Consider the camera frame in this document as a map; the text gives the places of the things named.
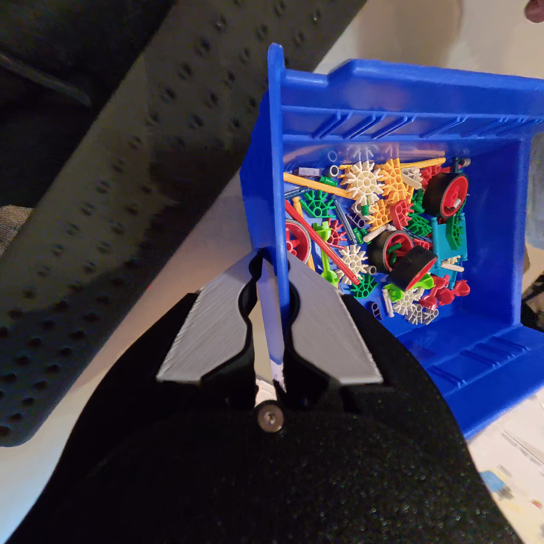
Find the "pile of colourful construction pieces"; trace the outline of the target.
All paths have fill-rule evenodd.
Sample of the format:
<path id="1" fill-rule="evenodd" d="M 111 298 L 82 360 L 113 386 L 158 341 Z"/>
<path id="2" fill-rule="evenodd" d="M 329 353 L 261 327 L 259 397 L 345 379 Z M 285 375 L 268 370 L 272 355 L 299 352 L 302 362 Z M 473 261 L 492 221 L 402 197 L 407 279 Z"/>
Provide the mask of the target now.
<path id="1" fill-rule="evenodd" d="M 429 325 L 442 307 L 470 294 L 459 256 L 437 262 L 412 289 L 400 290 L 368 263 L 367 246 L 385 230 L 405 230 L 432 252 L 432 216 L 423 209 L 428 181 L 437 173 L 465 173 L 471 161 L 455 158 L 376 165 L 371 160 L 298 167 L 283 174 L 286 219 L 300 222 L 311 238 L 306 264 L 341 295 L 353 296 L 377 319 L 402 317 Z"/>

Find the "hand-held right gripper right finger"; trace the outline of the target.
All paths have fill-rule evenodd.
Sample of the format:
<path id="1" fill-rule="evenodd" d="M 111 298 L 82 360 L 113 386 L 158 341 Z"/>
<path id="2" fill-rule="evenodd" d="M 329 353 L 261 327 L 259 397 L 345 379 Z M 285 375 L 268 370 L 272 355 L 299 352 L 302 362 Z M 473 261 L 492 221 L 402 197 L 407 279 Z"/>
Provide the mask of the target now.
<path id="1" fill-rule="evenodd" d="M 294 313 L 290 333 L 303 360 L 341 385 L 382 384 L 373 356 L 341 292 L 295 256 L 288 256 Z"/>

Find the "light blue panel piece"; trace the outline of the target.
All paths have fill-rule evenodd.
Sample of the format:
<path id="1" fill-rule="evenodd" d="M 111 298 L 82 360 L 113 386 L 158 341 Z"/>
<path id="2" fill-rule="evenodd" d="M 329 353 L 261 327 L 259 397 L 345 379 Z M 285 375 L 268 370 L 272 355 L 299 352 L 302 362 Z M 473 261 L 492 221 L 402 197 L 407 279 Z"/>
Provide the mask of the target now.
<path id="1" fill-rule="evenodd" d="M 438 218 L 432 217 L 432 252 L 441 263 L 452 257 L 459 256 L 461 261 L 468 260 L 465 214 L 461 213 L 457 220 L 450 218 L 446 223 L 439 224 Z"/>

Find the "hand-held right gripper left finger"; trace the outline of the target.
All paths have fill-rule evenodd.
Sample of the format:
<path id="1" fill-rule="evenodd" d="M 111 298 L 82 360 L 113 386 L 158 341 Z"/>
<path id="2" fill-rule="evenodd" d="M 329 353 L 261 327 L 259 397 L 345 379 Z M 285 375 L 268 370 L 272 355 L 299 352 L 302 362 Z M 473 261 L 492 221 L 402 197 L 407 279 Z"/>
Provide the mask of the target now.
<path id="1" fill-rule="evenodd" d="M 156 378 L 197 384 L 243 353 L 252 340 L 261 255 L 250 251 L 197 293 Z"/>

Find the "red wheel with black tyre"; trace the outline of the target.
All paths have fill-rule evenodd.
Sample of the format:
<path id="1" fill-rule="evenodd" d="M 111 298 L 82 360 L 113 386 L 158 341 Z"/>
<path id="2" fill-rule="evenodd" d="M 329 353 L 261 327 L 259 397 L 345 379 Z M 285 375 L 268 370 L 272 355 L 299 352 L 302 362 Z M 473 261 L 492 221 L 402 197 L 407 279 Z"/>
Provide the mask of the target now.
<path id="1" fill-rule="evenodd" d="M 423 195 L 426 214 L 442 219 L 454 216 L 468 195 L 468 178 L 464 173 L 437 173 L 427 183 Z"/>
<path id="2" fill-rule="evenodd" d="M 437 256 L 428 249 L 416 245 L 392 268 L 388 282 L 402 291 L 412 289 L 434 266 Z"/>
<path id="3" fill-rule="evenodd" d="M 311 256 L 311 238 L 306 228 L 293 219 L 286 219 L 286 248 L 288 253 L 307 264 Z"/>
<path id="4" fill-rule="evenodd" d="M 389 274 L 414 243 L 405 230 L 385 230 L 367 246 L 368 263 L 381 274 Z"/>

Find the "loose printed paper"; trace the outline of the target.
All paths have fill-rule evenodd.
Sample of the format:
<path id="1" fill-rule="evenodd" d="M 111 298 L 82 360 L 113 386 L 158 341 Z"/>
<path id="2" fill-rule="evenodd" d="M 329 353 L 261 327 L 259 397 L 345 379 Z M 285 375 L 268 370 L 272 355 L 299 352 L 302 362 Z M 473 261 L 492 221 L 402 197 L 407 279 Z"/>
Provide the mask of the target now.
<path id="1" fill-rule="evenodd" d="M 543 388 L 468 441 L 493 500 L 524 543 L 543 543 Z"/>

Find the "blue parts bin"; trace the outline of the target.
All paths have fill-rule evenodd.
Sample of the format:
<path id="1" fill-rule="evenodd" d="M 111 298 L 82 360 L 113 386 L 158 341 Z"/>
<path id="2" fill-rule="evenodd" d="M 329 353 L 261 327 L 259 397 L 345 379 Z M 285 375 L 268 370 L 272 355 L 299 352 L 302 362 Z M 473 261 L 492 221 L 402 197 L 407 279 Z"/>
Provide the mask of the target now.
<path id="1" fill-rule="evenodd" d="M 466 280 L 429 325 L 386 325 L 427 370 L 466 438 L 543 386 L 543 333 L 520 323 L 532 137 L 543 132 L 543 80 L 350 60 L 328 75 L 289 70 L 283 49 L 268 51 L 269 90 L 241 167 L 252 245 L 263 248 L 277 281 L 265 301 L 287 323 L 290 296 L 283 172 L 324 172 L 369 161 L 391 174 L 379 201 L 412 195 L 400 169 L 416 162 L 467 158 L 468 203 L 458 221 L 464 271 L 443 269 L 449 289 Z"/>

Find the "black perforated board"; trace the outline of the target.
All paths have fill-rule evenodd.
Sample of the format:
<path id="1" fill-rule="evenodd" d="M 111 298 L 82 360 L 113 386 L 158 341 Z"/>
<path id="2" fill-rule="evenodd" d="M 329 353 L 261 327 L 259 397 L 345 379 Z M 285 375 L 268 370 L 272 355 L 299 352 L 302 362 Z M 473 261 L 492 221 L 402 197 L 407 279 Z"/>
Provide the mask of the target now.
<path id="1" fill-rule="evenodd" d="M 1 1 L 1 447 L 29 441 L 240 168 L 267 53 L 312 72 L 365 1 Z"/>

